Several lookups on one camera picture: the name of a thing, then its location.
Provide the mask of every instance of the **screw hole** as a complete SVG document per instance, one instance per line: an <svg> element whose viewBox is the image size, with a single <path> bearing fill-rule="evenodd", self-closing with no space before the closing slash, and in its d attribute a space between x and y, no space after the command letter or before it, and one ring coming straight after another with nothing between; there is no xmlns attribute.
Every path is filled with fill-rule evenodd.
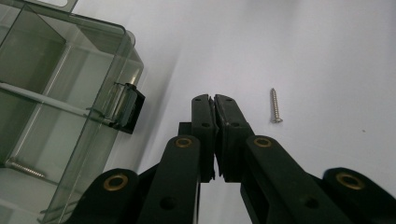
<svg viewBox="0 0 396 224"><path fill-rule="evenodd" d="M165 197L160 201L160 206L164 210L172 210L177 206L176 198Z"/></svg>
<svg viewBox="0 0 396 224"><path fill-rule="evenodd" d="M123 189L128 183L128 176L124 174L112 175L105 180L103 187L108 191Z"/></svg>

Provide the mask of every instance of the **screw head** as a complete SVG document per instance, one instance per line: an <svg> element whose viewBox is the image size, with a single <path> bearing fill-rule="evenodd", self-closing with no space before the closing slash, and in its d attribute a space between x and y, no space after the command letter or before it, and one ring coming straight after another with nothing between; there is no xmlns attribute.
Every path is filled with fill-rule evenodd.
<svg viewBox="0 0 396 224"><path fill-rule="evenodd" d="M280 123L282 121L283 121L283 119L273 119L273 123Z"/></svg>

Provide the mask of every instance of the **white table surface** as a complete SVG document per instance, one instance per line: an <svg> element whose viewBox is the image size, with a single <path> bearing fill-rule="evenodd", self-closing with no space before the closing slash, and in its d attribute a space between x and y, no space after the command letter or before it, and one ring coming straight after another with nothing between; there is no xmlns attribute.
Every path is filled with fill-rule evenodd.
<svg viewBox="0 0 396 224"><path fill-rule="evenodd" d="M156 164L191 99L220 93L308 173L350 168L396 196L396 1L79 0L73 12L133 32L145 64L145 105L107 169ZM199 220L249 223L239 184L203 184Z"/></svg>

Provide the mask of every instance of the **metal screw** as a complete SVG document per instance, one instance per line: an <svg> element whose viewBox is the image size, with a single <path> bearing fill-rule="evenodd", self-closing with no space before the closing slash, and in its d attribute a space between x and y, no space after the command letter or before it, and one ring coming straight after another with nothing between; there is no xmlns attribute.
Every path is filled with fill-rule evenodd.
<svg viewBox="0 0 396 224"><path fill-rule="evenodd" d="M277 107L277 99L276 99L276 91L274 88L271 89L271 98L273 100L272 105L274 109L274 119L272 120L273 123L280 123L283 119L279 116L279 109Z"/></svg>
<svg viewBox="0 0 396 224"><path fill-rule="evenodd" d="M18 163L15 161L15 158L13 158L13 157L10 157L10 158L6 161L6 167L7 167L7 168L13 168L13 169L15 169L15 170L22 171L22 172L24 172L24 173L26 173L26 174L28 174L28 175L34 175L34 176L40 177L40 178L44 178L44 177L45 177L45 175L43 175L43 174L41 174L41 173L39 173L39 172L37 172L37 171L34 171L34 170L32 170L32 169L30 169L30 168L28 168L28 167L26 167L26 166L23 166L23 165L18 164Z"/></svg>

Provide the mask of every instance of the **transparent container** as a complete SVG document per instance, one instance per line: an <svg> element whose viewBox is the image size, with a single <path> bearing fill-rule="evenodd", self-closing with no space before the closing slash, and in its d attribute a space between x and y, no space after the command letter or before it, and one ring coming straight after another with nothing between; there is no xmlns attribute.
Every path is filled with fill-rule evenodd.
<svg viewBox="0 0 396 224"><path fill-rule="evenodd" d="M0 0L0 223L69 217L136 120L142 70L121 26Z"/></svg>

